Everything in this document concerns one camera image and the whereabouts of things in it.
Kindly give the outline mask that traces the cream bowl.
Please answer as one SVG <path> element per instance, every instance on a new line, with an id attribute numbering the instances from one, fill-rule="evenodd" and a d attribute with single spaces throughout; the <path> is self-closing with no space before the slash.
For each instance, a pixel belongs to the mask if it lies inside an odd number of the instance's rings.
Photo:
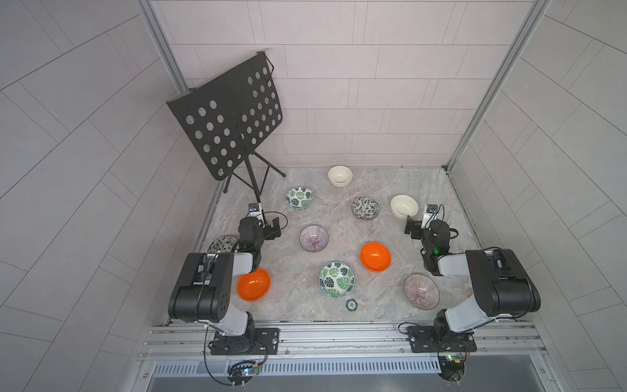
<path id="1" fill-rule="evenodd" d="M 419 205 L 416 200 L 406 194 L 394 196 L 390 202 L 390 208 L 399 219 L 413 218 L 419 212 Z"/>
<path id="2" fill-rule="evenodd" d="M 345 166 L 335 166 L 328 171 L 328 180 L 336 188 L 345 188 L 348 186 L 354 175 L 350 168 Z"/>

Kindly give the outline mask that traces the purple striped bowl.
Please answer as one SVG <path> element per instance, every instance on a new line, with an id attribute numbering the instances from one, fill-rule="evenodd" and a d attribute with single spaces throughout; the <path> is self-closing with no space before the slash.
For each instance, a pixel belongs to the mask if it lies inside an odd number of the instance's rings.
<path id="1" fill-rule="evenodd" d="M 320 225 L 305 227 L 299 235 L 299 244 L 307 252 L 322 251 L 329 243 L 328 232 Z"/>
<path id="2" fill-rule="evenodd" d="M 432 310 L 439 304 L 440 293 L 435 282 L 424 274 L 412 274 L 403 284 L 403 293 L 419 310 Z"/>

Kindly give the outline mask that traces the small green leaf bowl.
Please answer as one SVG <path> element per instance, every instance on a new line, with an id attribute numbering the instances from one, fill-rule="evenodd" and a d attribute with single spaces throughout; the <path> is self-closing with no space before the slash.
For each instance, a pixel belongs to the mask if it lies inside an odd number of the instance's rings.
<path id="1" fill-rule="evenodd" d="M 314 200 L 314 193 L 306 186 L 296 186 L 287 191 L 286 204 L 295 210 L 305 210 L 311 206 Z"/>

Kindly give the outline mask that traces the black floral bowl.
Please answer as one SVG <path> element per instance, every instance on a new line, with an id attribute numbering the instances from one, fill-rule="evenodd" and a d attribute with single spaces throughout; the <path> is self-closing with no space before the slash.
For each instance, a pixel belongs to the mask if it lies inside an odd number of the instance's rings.
<path id="1" fill-rule="evenodd" d="M 380 206 L 372 198 L 359 197 L 352 202 L 351 211 L 358 219 L 369 221 L 379 216 Z"/>
<path id="2" fill-rule="evenodd" d="M 207 249 L 208 254 L 231 253 L 238 249 L 238 238 L 233 235 L 223 235 L 211 242 Z"/>

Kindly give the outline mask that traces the orange bowl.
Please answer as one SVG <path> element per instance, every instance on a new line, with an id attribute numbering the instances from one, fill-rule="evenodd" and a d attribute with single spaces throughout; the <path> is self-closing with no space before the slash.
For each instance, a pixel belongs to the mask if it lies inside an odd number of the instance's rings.
<path id="1" fill-rule="evenodd" d="M 271 288 L 270 274 L 262 268 L 255 272 L 242 275 L 237 284 L 238 296 L 245 302 L 261 300 Z"/>
<path id="2" fill-rule="evenodd" d="M 381 273 L 390 268 L 392 257 L 385 245 L 371 242 L 362 247 L 360 260 L 367 270 Z"/>

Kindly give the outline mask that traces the large green leaf bowl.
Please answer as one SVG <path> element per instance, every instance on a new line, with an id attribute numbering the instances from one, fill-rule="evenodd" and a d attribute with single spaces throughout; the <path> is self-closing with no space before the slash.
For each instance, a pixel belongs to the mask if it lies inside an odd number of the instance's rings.
<path id="1" fill-rule="evenodd" d="M 318 282 L 325 295 L 331 298 L 341 298 L 353 291 L 355 275 L 354 271 L 346 263 L 333 261 L 323 266 Z"/>

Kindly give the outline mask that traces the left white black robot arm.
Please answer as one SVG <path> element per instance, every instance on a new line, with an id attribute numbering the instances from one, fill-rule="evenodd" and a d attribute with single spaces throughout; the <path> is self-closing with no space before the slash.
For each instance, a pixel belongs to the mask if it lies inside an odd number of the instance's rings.
<path id="1" fill-rule="evenodd" d="M 252 316 L 230 304 L 233 280 L 259 269 L 264 242 L 281 236 L 280 219 L 266 225 L 258 217 L 245 217 L 238 233 L 235 250 L 188 254 L 168 302 L 171 319 L 205 323 L 228 338 L 254 333 Z"/>

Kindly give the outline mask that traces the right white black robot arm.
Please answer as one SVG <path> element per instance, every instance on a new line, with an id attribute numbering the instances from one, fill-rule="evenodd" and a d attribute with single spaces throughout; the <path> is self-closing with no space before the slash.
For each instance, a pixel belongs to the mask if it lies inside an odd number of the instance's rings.
<path id="1" fill-rule="evenodd" d="M 540 310 L 540 293 L 510 249 L 490 247 L 451 253 L 459 235 L 443 220 L 407 217 L 404 233 L 421 241 L 424 268 L 435 277 L 470 278 L 473 293 L 459 305 L 439 311 L 439 335 L 466 334 L 498 319 L 519 319 Z"/>

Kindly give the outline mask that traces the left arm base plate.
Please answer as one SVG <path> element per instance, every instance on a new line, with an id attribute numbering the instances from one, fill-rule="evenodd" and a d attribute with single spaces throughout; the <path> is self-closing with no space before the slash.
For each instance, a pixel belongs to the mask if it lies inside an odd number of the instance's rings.
<path id="1" fill-rule="evenodd" d="M 243 336 L 222 336 L 219 333 L 208 344 L 211 355 L 277 354 L 279 328 L 256 328 Z"/>

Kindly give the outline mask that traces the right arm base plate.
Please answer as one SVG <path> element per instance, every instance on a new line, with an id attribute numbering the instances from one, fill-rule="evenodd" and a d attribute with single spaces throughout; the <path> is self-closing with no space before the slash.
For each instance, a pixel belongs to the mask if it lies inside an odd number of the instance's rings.
<path id="1" fill-rule="evenodd" d="M 473 333 L 439 333 L 435 327 L 412 325 L 406 335 L 414 354 L 418 353 L 473 353 L 477 351 Z"/>

